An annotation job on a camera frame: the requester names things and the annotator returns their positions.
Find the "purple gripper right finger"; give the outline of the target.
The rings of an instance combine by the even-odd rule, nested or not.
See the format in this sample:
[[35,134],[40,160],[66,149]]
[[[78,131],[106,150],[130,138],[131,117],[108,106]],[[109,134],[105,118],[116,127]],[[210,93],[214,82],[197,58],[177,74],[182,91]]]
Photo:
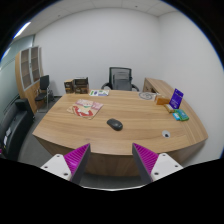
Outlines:
[[151,183],[151,172],[158,159],[158,154],[137,143],[132,144],[132,154],[143,183]]

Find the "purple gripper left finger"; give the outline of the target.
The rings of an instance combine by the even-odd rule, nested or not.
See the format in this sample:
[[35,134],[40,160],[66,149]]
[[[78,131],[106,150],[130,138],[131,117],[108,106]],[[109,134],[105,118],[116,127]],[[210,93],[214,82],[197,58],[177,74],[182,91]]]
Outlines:
[[72,177],[70,179],[72,183],[80,183],[90,156],[90,152],[90,145],[86,144],[69,152],[64,156],[64,159],[72,174]]

